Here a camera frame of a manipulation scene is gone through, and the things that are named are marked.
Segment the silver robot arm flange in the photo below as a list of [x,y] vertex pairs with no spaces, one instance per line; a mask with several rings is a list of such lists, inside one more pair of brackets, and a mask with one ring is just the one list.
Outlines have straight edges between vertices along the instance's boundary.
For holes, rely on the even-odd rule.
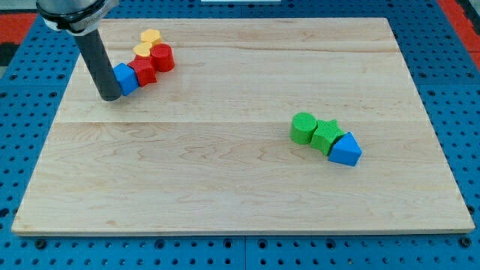
[[119,0],[37,0],[36,8],[46,26],[73,36],[83,36],[98,29],[99,22]]

